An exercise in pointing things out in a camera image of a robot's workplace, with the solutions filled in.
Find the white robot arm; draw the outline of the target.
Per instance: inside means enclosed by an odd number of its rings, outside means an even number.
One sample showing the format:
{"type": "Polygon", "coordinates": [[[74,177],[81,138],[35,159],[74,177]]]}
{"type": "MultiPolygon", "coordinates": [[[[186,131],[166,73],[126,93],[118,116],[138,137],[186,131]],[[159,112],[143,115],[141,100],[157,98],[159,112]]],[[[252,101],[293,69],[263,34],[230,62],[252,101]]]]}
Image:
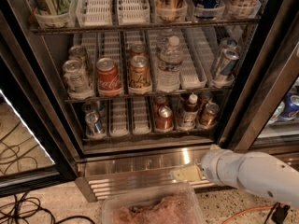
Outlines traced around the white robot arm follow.
{"type": "Polygon", "coordinates": [[[203,178],[218,186],[299,208],[299,172],[276,157],[251,151],[235,153],[212,145],[199,164],[188,163],[170,171],[177,181],[203,178]]]}

